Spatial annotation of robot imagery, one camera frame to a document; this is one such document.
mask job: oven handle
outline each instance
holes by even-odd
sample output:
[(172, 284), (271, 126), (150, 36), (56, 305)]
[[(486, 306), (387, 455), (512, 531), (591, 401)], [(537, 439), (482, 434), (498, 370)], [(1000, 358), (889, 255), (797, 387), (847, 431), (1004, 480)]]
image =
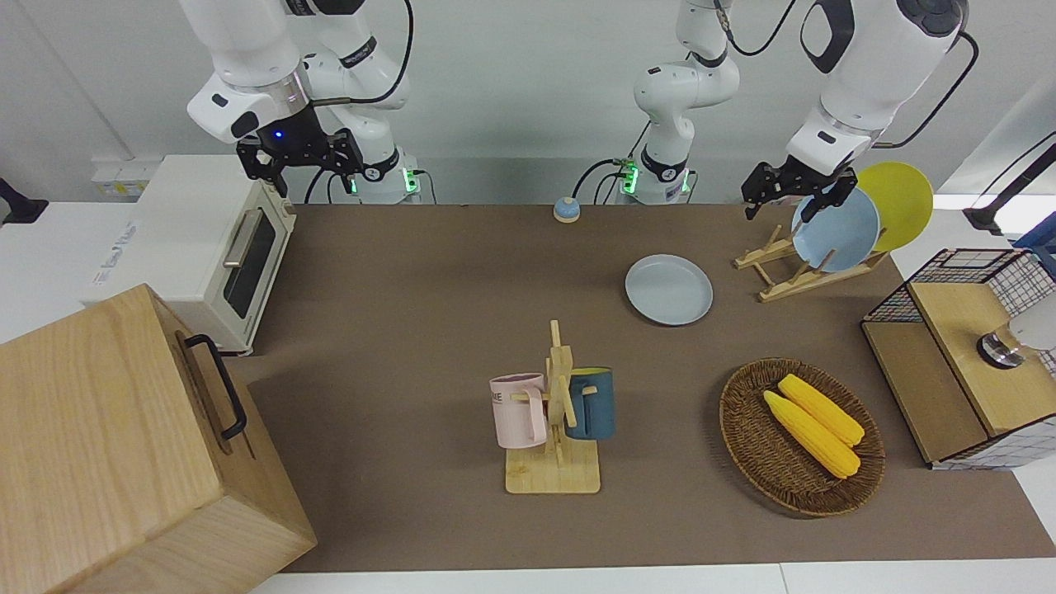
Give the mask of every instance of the oven handle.
[(227, 250), (227, 256), (224, 256), (225, 268), (241, 268), (246, 263), (249, 246), (252, 245), (253, 236), (257, 235), (257, 228), (261, 226), (263, 220), (264, 210), (260, 208), (246, 210), (243, 214), (242, 223), (239, 225), (239, 231), (234, 235), (234, 241), (231, 242), (231, 248)]
[(239, 400), (239, 392), (234, 389), (234, 383), (231, 382), (230, 374), (227, 373), (227, 366), (220, 358), (220, 349), (216, 348), (216, 344), (212, 341), (212, 338), (209, 338), (205, 334), (195, 334), (185, 339), (184, 345), (188, 349), (192, 349), (199, 345), (205, 345), (209, 348), (209, 354), (212, 355), (212, 360), (216, 364), (216, 371), (220, 372), (220, 378), (224, 382), (227, 397), (230, 398), (231, 409), (234, 411), (234, 424), (221, 431), (220, 437), (231, 441), (231, 439), (246, 429), (246, 410), (242, 408), (242, 401)]

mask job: white robotic arm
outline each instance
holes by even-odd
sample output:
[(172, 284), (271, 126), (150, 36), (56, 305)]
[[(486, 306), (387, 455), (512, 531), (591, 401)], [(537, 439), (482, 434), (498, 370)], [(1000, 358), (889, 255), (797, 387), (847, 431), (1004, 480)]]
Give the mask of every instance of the white robotic arm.
[[(635, 85), (635, 100), (649, 116), (645, 148), (631, 167), (634, 181), (625, 185), (639, 202), (676, 199), (694, 138), (685, 112), (722, 103), (737, 91), (739, 74), (727, 54), (732, 4), (682, 0), (677, 34), (690, 57), (652, 68)], [(788, 194), (819, 198), (805, 211), (807, 221), (821, 208), (843, 204), (856, 184), (850, 164), (931, 75), (966, 16), (967, 0), (816, 0), (800, 40), (827, 74), (826, 87), (789, 142), (787, 162), (760, 163), (741, 186), (749, 218), (761, 204)], [(823, 43), (809, 38), (812, 32), (821, 33)]]
[[(285, 196), (282, 169), (308, 165), (338, 173), (367, 202), (395, 203), (411, 193), (406, 166), (413, 160), (396, 147), (378, 111), (407, 101), (403, 71), (358, 14), (364, 1), (181, 0), (214, 68), (187, 111), (216, 138), (238, 143), (249, 178), (275, 183)], [(302, 59), (287, 15), (318, 16), (327, 51)], [(363, 96), (371, 98), (351, 98)], [(331, 106), (344, 128), (325, 134), (319, 105)]]
[[(869, 150), (961, 35), (967, 0), (815, 0), (800, 31), (825, 89), (780, 167), (760, 163), (741, 186), (752, 219), (784, 196), (814, 196), (804, 211), (840, 206), (857, 183), (851, 163)], [(809, 30), (828, 42), (813, 47)]]
[[(649, 116), (645, 145), (638, 155), (626, 193), (643, 204), (675, 201), (689, 171), (693, 145), (691, 109), (721, 104), (737, 92), (740, 72), (727, 53), (727, 37), (712, 0), (683, 0), (676, 34), (690, 56), (643, 72), (635, 82), (635, 101)], [(723, 0), (725, 6), (733, 0)]]

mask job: blue plate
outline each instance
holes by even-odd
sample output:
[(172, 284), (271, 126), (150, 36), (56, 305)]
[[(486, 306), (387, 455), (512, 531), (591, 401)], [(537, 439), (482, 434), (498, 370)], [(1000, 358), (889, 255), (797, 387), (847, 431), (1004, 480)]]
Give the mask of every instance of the blue plate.
[[(799, 203), (792, 217), (792, 228), (803, 217), (803, 209), (810, 200)], [(838, 273), (862, 263), (880, 238), (880, 214), (869, 196), (854, 188), (843, 206), (825, 208), (809, 223), (804, 223), (792, 238), (796, 254), (811, 266), (817, 268), (825, 256), (832, 249), (836, 254), (819, 268), (826, 273)]]

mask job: brown tabletop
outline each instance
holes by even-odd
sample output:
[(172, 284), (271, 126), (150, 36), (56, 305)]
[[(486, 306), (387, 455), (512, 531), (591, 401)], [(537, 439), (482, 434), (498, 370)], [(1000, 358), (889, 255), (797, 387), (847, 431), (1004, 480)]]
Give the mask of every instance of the brown tabletop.
[[(859, 328), (900, 282), (875, 272), (774, 303), (731, 260), (792, 210), (737, 206), (303, 207), (248, 382), (319, 536), (287, 571), (522, 569), (1056, 555), (1015, 477), (931, 471)], [(700, 321), (662, 328), (623, 279), (650, 254), (711, 277)], [(775, 276), (791, 264), (768, 264)], [(593, 496), (511, 496), (489, 377), (543, 371), (548, 320), (577, 365), (614, 368), (617, 435)], [(887, 449), (847, 516), (791, 518), (752, 490), (718, 432), (751, 360), (819, 366), (866, 404)]]

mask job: wire basket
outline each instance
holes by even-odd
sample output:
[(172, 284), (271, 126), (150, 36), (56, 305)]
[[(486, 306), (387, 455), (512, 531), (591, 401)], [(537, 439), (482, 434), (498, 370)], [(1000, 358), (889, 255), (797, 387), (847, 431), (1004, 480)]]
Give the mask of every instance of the wire basket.
[[(840, 480), (774, 419), (763, 390), (779, 392), (789, 373), (802, 377), (865, 428), (854, 446), (859, 471)], [(795, 359), (760, 359), (730, 377), (719, 400), (722, 441), (734, 463), (757, 489), (779, 505), (810, 517), (847, 514), (865, 505), (884, 477), (884, 444), (869, 411), (843, 384), (825, 371)]]

